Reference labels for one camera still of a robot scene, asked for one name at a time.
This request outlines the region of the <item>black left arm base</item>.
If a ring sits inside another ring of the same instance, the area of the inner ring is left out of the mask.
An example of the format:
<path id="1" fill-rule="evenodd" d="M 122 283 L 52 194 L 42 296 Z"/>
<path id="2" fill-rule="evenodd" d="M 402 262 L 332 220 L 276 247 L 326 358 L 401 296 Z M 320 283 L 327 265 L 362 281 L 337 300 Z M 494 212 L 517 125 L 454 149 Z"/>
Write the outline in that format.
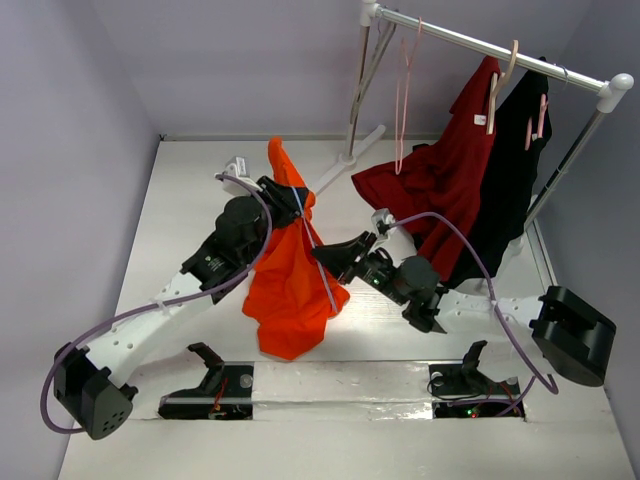
<path id="1" fill-rule="evenodd" d="M 251 420 L 253 418 L 253 363 L 227 363 L 208 345 L 191 344 L 187 350 L 206 367 L 200 383 L 164 395 L 158 415 L 164 420 Z"/>

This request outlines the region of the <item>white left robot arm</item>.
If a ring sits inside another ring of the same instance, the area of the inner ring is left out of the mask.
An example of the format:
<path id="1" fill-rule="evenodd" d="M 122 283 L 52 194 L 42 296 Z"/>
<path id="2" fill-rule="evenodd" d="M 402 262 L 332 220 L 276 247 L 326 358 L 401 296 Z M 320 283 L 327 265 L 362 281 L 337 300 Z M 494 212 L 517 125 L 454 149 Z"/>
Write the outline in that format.
<path id="1" fill-rule="evenodd" d="M 300 219 L 310 197 L 305 187 L 263 176 L 239 180 L 245 195 L 229 200 L 213 232 L 148 304 L 121 313 L 81 334 L 54 356 L 40 398 L 41 416 L 53 424 L 50 396 L 93 440 L 114 433 L 133 410 L 132 373 L 181 325 L 219 303 L 266 252 L 274 231 Z"/>

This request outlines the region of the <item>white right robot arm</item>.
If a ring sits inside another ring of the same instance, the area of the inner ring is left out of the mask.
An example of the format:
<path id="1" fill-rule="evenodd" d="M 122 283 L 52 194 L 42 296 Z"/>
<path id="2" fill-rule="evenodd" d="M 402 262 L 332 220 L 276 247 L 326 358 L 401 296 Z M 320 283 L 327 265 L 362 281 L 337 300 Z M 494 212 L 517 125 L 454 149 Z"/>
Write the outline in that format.
<path id="1" fill-rule="evenodd" d="M 358 278 L 402 306 L 403 318 L 418 331 L 471 338 L 460 368 L 468 390 L 553 374 L 586 387 L 603 385 L 617 327 L 571 290 L 551 286 L 540 296 L 511 299 L 465 294 L 440 285 L 425 258 L 395 264 L 375 243 L 375 235 L 364 232 L 311 254 L 340 284 Z"/>

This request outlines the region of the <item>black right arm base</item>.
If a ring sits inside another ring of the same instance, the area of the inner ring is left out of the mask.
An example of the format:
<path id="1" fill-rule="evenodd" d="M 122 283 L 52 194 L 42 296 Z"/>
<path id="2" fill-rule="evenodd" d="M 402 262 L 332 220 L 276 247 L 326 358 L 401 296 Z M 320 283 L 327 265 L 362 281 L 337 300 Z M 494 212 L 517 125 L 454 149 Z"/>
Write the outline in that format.
<path id="1" fill-rule="evenodd" d="M 435 419 L 512 417 L 525 419 L 518 380 L 513 385 L 496 383 L 478 370 L 479 357 L 487 341 L 474 342 L 458 363 L 429 366 L 427 392 Z"/>

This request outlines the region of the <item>light blue clothes hanger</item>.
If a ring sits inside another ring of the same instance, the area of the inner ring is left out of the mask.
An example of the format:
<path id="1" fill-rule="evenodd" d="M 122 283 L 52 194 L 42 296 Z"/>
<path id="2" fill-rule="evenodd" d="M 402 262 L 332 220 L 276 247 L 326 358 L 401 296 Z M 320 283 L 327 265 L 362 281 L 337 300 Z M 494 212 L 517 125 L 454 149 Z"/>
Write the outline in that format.
<path id="1" fill-rule="evenodd" d="M 311 249 L 313 250 L 317 245 L 316 245 L 316 242 L 315 242 L 315 240 L 314 240 L 314 237 L 313 237 L 313 235 L 312 235 L 312 233 L 311 233 L 311 226 L 310 226 L 310 223 L 309 223 L 309 221 L 306 219 L 306 216 L 305 216 L 305 213 L 304 213 L 304 207 L 303 207 L 303 205 L 302 205 L 301 198 L 300 198 L 300 196 L 299 196 L 299 193 L 298 193 L 298 190 L 297 190 L 297 188 L 296 188 L 296 187 L 290 187 L 290 188 L 291 188 L 291 190 L 292 190 L 292 192 L 293 192 L 294 198 L 295 198 L 296 203 L 297 203 L 297 206 L 298 206 L 298 208 L 299 208 L 299 211 L 300 211 L 300 217 L 301 217 L 301 219 L 302 219 L 302 222 L 303 222 L 303 225 L 304 225 L 304 228 L 305 228 L 305 231 L 306 231 L 307 237 L 308 237 L 308 239 L 309 239 L 309 243 L 310 243 L 310 245 L 311 245 Z M 322 282 L 323 282 L 323 285 L 324 285 L 325 292 L 326 292 L 327 297 L 328 297 L 328 300 L 329 300 L 329 302 L 330 302 L 330 305 L 331 305 L 331 312 L 332 312 L 333 314 L 338 314 L 339 312 L 338 312 L 338 309 L 337 309 L 336 300 L 335 300 L 335 297 L 334 297 L 333 292 L 332 292 L 332 290 L 331 290 L 331 287 L 330 287 L 329 281 L 328 281 L 328 279 L 327 279 L 326 273 L 325 273 L 325 271 L 324 271 L 324 268 L 323 268 L 323 266 L 321 265 L 321 263 L 320 263 L 320 262 L 319 262 L 315 257 L 314 257 L 314 261 L 315 261 L 315 263 L 316 263 L 316 266 L 317 266 L 318 272 L 319 272 L 319 274 L 320 274 L 320 277 L 321 277 Z"/>

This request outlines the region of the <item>orange t-shirt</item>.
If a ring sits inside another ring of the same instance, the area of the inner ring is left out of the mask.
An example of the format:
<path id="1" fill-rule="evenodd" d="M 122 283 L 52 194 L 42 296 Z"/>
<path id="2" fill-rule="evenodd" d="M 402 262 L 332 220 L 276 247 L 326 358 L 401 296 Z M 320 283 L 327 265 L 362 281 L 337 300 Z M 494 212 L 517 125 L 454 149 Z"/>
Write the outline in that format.
<path id="1" fill-rule="evenodd" d="M 304 213 L 317 246 L 323 244 L 311 224 L 316 197 L 306 201 Z M 350 294 L 324 269 L 336 300 L 331 305 L 314 258 L 302 219 L 273 231 L 266 253 L 254 269 L 254 278 L 243 313 L 258 322 L 260 350 L 293 361 L 319 345 L 327 322 L 341 313 Z"/>

